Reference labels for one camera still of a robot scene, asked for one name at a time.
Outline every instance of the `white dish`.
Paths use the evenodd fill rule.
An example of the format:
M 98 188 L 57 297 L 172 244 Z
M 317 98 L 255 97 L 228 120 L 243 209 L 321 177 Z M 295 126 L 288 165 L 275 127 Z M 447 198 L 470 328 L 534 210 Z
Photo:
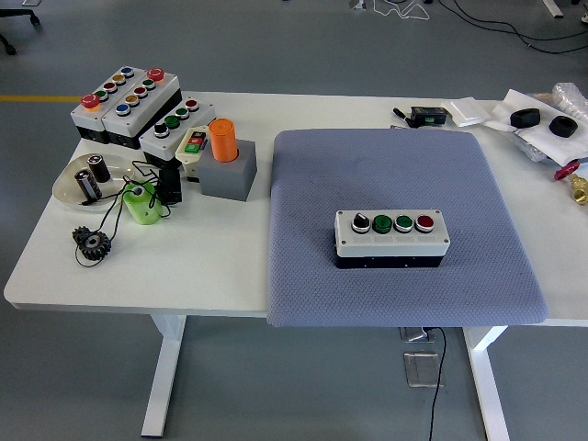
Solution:
M 106 211 L 112 205 L 114 198 L 101 199 L 92 204 L 83 205 L 86 202 L 86 198 L 74 176 L 80 170 L 89 168 L 87 159 L 94 154 L 79 156 L 67 164 L 55 181 L 55 184 L 53 184 L 53 195 L 57 200 L 72 208 L 83 211 Z M 111 154 L 103 154 L 102 157 L 110 172 L 110 179 L 107 182 L 98 183 L 98 186 L 102 191 L 103 197 L 115 195 L 125 185 L 123 176 L 128 176 L 131 179 L 134 176 L 132 160 Z

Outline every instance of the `brass fitting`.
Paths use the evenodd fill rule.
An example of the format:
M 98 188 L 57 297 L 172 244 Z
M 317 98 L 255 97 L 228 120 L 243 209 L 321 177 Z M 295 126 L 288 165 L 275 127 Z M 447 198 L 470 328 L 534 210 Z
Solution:
M 571 180 L 571 196 L 573 200 L 580 205 L 588 202 L 588 181 L 576 174 L 570 175 Z

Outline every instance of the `green cylinder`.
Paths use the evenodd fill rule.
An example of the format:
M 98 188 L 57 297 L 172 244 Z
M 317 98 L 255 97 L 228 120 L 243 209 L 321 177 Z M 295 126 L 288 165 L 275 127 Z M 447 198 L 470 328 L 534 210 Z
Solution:
M 128 184 L 125 188 L 122 199 L 134 220 L 140 225 L 156 223 L 164 213 L 159 199 L 155 199 L 153 206 L 149 207 L 154 194 L 155 187 L 149 182 L 144 182 L 140 186 Z

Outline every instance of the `blue fabric pad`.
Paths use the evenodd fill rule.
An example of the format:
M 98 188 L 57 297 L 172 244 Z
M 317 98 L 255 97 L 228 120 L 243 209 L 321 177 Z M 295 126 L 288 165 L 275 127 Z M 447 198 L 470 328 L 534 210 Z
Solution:
M 440 209 L 438 268 L 338 269 L 339 209 Z M 547 318 L 481 147 L 443 130 L 276 136 L 267 321 L 275 326 L 488 326 Z

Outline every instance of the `gray block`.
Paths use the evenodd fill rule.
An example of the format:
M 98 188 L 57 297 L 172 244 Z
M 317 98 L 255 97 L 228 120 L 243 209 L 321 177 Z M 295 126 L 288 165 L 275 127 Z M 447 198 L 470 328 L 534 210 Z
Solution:
M 239 155 L 234 161 L 221 163 L 204 149 L 198 161 L 202 194 L 216 198 L 247 200 L 257 173 L 255 142 L 237 140 Z

